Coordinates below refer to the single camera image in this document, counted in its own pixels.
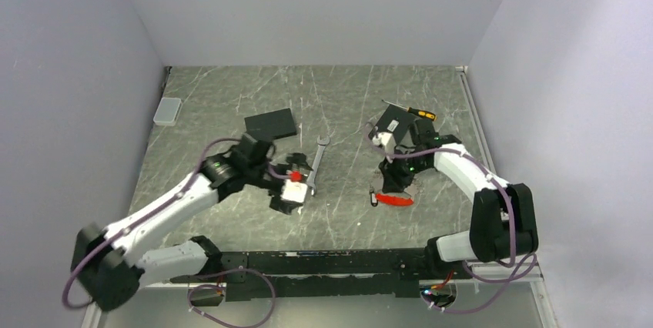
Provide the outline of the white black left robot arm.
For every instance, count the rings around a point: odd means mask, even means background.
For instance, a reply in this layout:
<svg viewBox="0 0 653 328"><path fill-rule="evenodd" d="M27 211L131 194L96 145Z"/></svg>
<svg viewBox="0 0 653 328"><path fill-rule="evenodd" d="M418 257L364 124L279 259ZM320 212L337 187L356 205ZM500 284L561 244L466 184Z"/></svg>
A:
<svg viewBox="0 0 653 328"><path fill-rule="evenodd" d="M309 178L316 165L301 152L291 152L275 165L275 152L273 140L250 132L217 139L179 184L149 205L107 226L91 223L80 229L62 304L70 310L85 307L69 299L73 282L88 293L91 304L109 312L144 286L165 279L195 275L203 282L214 280L222 253L207 237L194 236L165 249L157 245L186 220L247 186L265 190L277 212L289 215L303 206L314 190Z"/></svg>

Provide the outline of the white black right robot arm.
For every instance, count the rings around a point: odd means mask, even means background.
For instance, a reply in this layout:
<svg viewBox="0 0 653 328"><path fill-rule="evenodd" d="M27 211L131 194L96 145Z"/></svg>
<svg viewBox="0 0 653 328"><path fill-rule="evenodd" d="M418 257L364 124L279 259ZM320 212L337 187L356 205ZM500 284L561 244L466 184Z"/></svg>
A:
<svg viewBox="0 0 653 328"><path fill-rule="evenodd" d="M451 180L472 205L468 230L427 241L424 267L429 275L442 278L451 270L465 269L471 261L513 267L519 256L537 252L537 223L528 186L490 171L456 136L436 132L429 119L410 124L409 146L401 146L395 132L373 126L367 135L384 155L379 165L383 192L402 192L416 174L433 169Z"/></svg>

